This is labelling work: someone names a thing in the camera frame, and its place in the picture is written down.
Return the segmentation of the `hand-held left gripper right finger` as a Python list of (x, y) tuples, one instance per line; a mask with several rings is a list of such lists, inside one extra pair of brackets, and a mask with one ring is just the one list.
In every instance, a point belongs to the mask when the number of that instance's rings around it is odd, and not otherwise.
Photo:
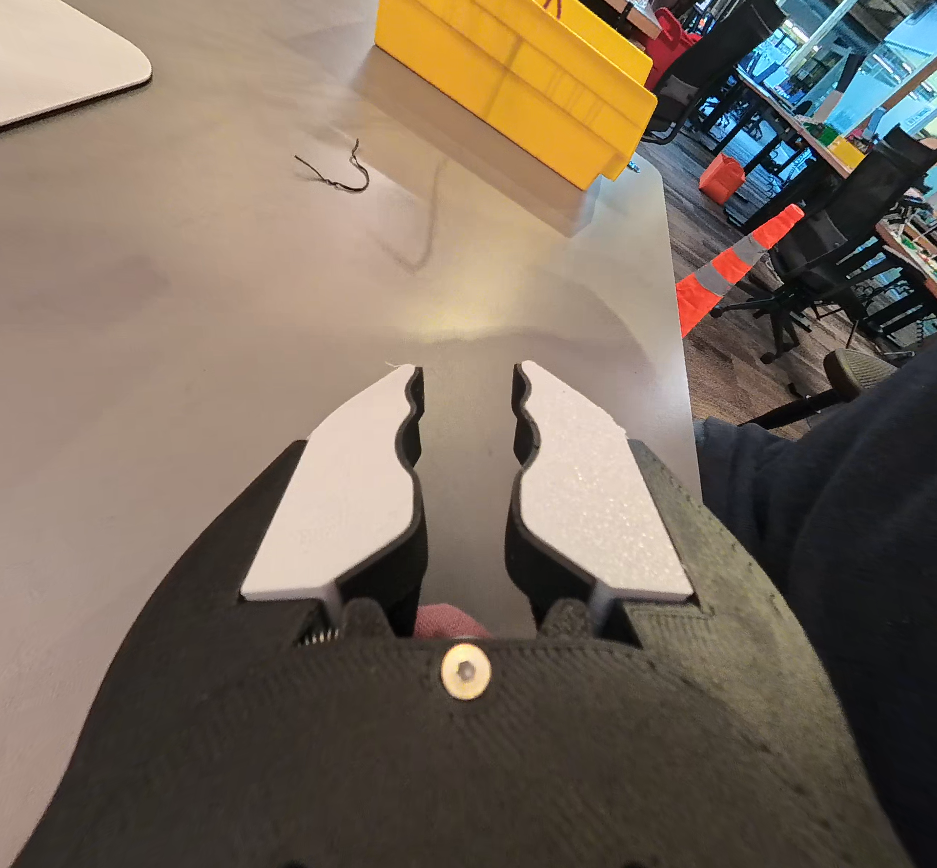
[(534, 361), (514, 366), (509, 579), (540, 625), (556, 602), (607, 625), (620, 602), (685, 604), (692, 582), (614, 417)]

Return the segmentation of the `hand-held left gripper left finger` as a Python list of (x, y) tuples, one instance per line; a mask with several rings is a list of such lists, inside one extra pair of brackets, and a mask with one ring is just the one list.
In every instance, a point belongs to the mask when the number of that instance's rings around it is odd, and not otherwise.
[(415, 466), (422, 368), (403, 364), (308, 435), (240, 593), (248, 602), (314, 600), (332, 623), (359, 598), (413, 623), (428, 568)]

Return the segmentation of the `yellow plastic bin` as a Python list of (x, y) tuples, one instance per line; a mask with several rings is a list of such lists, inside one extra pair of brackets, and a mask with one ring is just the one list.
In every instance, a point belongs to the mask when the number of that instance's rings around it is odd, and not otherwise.
[(580, 190), (631, 164), (648, 55), (578, 0), (380, 0), (374, 41)]

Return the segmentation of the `orange traffic cone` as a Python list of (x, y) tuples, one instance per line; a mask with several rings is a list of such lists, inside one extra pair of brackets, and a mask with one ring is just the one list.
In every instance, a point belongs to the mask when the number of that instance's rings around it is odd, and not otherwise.
[(797, 205), (741, 237), (731, 248), (675, 284), (680, 333), (686, 337), (804, 217)]

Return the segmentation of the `dark office chair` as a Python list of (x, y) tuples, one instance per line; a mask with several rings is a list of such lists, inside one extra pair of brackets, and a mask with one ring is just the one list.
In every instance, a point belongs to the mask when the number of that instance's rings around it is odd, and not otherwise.
[(796, 399), (763, 413), (748, 422), (766, 430), (786, 428), (839, 405), (855, 401), (885, 382), (898, 367), (878, 355), (853, 349), (837, 349), (824, 359), (828, 388), (820, 393), (799, 395)]

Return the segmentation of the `black twist tie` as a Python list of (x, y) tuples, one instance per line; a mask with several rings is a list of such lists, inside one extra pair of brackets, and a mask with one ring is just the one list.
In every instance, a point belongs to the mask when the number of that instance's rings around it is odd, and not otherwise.
[(351, 168), (357, 172), (360, 177), (360, 181), (357, 184), (349, 184), (346, 182), (338, 181), (336, 179), (330, 178), (324, 175), (319, 169), (317, 169), (313, 164), (308, 160), (304, 159), (299, 155), (294, 155), (293, 159), (295, 162), (299, 163), (308, 173), (308, 178), (313, 183), (321, 184), (326, 187), (329, 187), (333, 190), (343, 192), (349, 195), (360, 195), (369, 189), (371, 184), (371, 174), (366, 165), (359, 159), (358, 153), (361, 147), (361, 142), (359, 138), (356, 138), (350, 152), (348, 154), (348, 164)]

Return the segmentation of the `orange box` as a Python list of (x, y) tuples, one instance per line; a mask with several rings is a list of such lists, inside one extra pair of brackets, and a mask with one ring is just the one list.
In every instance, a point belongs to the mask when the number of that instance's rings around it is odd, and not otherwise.
[(720, 153), (700, 175), (698, 189), (715, 204), (724, 206), (745, 180), (744, 166), (737, 159)]

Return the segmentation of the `black office chair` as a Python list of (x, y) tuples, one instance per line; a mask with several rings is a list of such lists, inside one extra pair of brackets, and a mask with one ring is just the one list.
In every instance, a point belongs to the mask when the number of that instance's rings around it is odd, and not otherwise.
[(935, 165), (936, 152), (892, 128), (821, 206), (810, 207), (779, 243), (768, 261), (779, 287), (762, 298), (715, 308), (710, 317), (747, 310), (767, 316), (773, 349), (761, 356), (769, 365), (796, 349), (794, 317), (822, 305), (860, 309), (843, 261), (868, 242), (891, 206)]
[(786, 18), (776, 0), (741, 0), (664, 69), (651, 91), (657, 106), (640, 141), (651, 145), (672, 142), (711, 90), (768, 40)]

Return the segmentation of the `red bin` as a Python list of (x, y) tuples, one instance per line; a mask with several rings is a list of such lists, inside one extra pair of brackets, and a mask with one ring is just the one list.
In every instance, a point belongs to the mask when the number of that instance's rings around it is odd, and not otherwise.
[(661, 33), (653, 40), (646, 39), (644, 44), (644, 51), (652, 61), (645, 83), (645, 88), (650, 92), (655, 91), (666, 69), (703, 37), (698, 33), (685, 31), (680, 21), (666, 7), (656, 9), (655, 18)]

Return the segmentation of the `white stand base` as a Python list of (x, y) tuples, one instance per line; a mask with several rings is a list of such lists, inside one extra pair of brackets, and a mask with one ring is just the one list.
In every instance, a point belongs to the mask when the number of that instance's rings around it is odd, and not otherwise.
[(1, 0), (1, 127), (148, 83), (130, 41), (62, 0)]

